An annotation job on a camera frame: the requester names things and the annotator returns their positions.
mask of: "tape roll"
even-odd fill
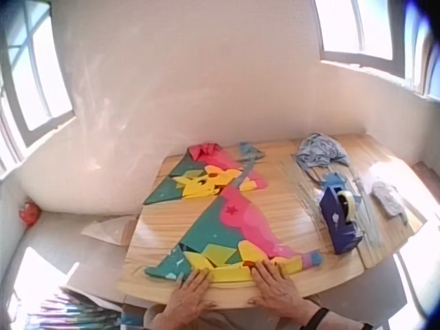
[[[341,190],[338,192],[338,200],[344,210],[345,219],[352,220],[356,214],[356,202],[351,191]]]

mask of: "wooden tabletop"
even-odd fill
[[[349,154],[352,171],[342,165],[331,165],[349,179],[358,175],[367,193],[377,179],[385,179],[397,187],[406,200],[409,225],[400,218],[389,220],[376,200],[370,198],[372,216],[381,237],[380,245],[368,244],[364,239],[359,247],[342,256],[336,256],[329,233],[304,203],[305,194],[315,196],[320,191],[301,171],[291,154],[296,153],[301,140],[285,140],[253,144],[266,156],[256,162],[254,169],[268,182],[261,190],[244,192],[266,216],[272,232],[299,252],[319,249],[324,256],[320,267],[292,275],[302,296],[316,294],[342,284],[383,258],[393,254],[430,217],[436,205],[432,195],[416,174],[403,161],[378,144],[369,135],[340,135],[335,138]],[[238,146],[226,148],[237,159]],[[168,157],[157,174],[155,188],[182,158]],[[156,266],[182,238],[198,216],[216,197],[200,197],[167,201],[144,206],[126,255],[118,289],[125,294],[157,303],[167,303],[174,282],[145,275],[144,267]],[[257,294],[252,282],[215,283],[207,299],[219,308],[248,307],[248,298]]]

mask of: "red star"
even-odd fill
[[[229,213],[230,215],[234,215],[235,212],[238,212],[235,206],[228,206],[228,208],[226,209],[226,213]]]

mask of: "hand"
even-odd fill
[[[261,293],[249,299],[249,303],[273,311],[281,318],[291,318],[306,325],[319,307],[300,297],[294,282],[284,265],[272,265],[269,261],[256,263],[252,268],[252,278]]]
[[[204,301],[203,298],[210,286],[209,271],[195,269],[182,284],[181,274],[177,279],[177,287],[163,313],[158,314],[152,324],[153,330],[175,330],[197,319],[205,308],[216,305]]]

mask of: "teal paper triangle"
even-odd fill
[[[145,274],[176,280],[183,273],[184,279],[191,273],[191,264],[177,244],[157,267],[145,267]]]
[[[173,176],[184,175],[186,171],[200,170],[204,174],[205,164],[203,162],[195,162],[189,152],[186,152],[181,161],[167,175],[164,180],[156,187],[155,190],[145,199],[144,205],[159,203],[161,201],[172,201],[181,199],[183,188],[176,187],[177,182],[171,179]]]
[[[217,244],[236,249],[244,240],[240,230],[226,227],[220,220],[220,212],[225,206],[225,199],[218,196],[204,210],[192,227],[186,232],[180,243],[202,253],[208,244]]]

